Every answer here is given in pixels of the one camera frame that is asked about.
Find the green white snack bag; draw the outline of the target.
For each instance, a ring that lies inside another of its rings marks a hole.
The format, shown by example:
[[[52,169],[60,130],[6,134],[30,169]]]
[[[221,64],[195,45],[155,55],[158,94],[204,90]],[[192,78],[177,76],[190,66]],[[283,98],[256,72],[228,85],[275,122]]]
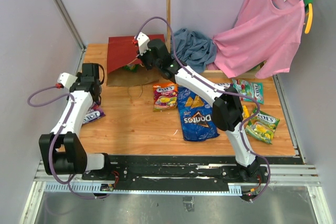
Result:
[[[139,64],[129,64],[122,67],[126,71],[137,72]]]

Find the red paper bag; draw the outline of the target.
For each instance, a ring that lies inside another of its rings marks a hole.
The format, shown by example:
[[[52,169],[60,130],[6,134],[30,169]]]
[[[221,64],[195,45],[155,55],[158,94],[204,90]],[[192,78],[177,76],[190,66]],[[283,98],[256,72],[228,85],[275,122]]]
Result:
[[[138,47],[133,36],[109,37],[107,52],[107,86],[132,87],[159,81],[161,75],[155,69],[146,70],[137,59]],[[129,64],[139,64],[137,72],[124,70]]]

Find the orange Fox's candy bag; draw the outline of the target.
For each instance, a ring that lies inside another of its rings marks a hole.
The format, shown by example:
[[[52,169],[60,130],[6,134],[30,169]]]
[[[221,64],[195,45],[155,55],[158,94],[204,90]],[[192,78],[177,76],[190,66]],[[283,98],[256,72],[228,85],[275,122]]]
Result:
[[[153,111],[174,109],[177,106],[177,84],[157,83],[153,85]]]

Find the blue Doritos chip bag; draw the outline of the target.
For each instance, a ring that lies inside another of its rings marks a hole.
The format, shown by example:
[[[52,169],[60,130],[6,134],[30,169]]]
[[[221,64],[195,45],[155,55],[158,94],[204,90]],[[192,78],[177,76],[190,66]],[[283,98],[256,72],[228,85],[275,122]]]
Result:
[[[177,108],[184,140],[202,142],[219,136],[217,127],[212,121],[212,107],[199,95],[179,86]]]

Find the purple Fox's candy bag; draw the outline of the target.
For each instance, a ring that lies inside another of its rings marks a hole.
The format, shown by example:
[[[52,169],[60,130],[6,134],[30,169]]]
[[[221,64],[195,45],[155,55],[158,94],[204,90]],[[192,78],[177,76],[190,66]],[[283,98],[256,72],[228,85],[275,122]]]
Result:
[[[87,111],[83,124],[94,122],[105,116],[105,113],[100,105],[93,103],[92,106]]]

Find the purple snack bag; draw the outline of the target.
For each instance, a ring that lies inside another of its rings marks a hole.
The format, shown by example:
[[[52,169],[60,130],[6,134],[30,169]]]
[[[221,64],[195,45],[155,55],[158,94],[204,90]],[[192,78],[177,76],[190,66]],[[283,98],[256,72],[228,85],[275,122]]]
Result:
[[[232,92],[233,91],[233,84],[232,83],[217,83],[217,89],[224,90],[227,92]]]

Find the green candy snack bag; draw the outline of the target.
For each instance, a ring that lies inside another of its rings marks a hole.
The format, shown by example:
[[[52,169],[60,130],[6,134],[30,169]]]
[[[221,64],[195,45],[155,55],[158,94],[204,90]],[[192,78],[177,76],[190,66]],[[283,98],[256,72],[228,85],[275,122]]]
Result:
[[[233,87],[239,94],[248,96],[260,104],[264,104],[264,86],[261,82],[249,82],[243,79],[232,79]]]

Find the small yellow snack packet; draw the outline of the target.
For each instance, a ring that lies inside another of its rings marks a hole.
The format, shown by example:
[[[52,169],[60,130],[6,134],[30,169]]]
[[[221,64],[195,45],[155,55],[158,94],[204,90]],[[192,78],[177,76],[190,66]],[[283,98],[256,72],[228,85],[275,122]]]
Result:
[[[250,117],[250,114],[248,112],[248,108],[245,105],[243,105],[242,108],[243,108],[243,112],[242,112],[243,118],[246,119],[246,118]]]

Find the green yellow Fox's candy bag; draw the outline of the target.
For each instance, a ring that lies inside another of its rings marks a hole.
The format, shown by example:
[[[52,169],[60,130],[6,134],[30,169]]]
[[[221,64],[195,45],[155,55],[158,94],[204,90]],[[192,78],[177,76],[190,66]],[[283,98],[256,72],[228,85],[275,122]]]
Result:
[[[260,110],[247,122],[245,132],[261,142],[272,144],[279,122],[278,118]]]

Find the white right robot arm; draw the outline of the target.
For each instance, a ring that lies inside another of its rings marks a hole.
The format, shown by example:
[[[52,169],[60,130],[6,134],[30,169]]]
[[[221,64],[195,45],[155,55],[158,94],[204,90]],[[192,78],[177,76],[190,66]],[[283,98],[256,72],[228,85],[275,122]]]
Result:
[[[134,39],[133,42],[138,47],[137,58],[146,69],[157,68],[163,78],[190,89],[212,107],[212,121],[225,132],[233,147],[238,177],[244,182],[250,182],[260,174],[268,183],[270,170],[260,168],[260,161],[266,158],[253,151],[244,129],[239,93],[233,87],[224,89],[207,80],[186,63],[172,57],[160,39],[150,40],[146,37]]]

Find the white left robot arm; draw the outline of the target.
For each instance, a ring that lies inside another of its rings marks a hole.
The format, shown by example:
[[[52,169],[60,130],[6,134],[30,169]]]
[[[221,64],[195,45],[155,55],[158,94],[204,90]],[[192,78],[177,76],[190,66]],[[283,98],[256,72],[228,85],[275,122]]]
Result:
[[[108,154],[86,153],[79,134],[93,104],[101,101],[102,84],[100,78],[102,65],[84,63],[75,76],[61,73],[57,88],[69,91],[67,105],[56,126],[49,134],[39,138],[39,148],[48,175],[72,175],[94,171],[100,179],[108,179],[112,175],[112,166],[107,164]]]

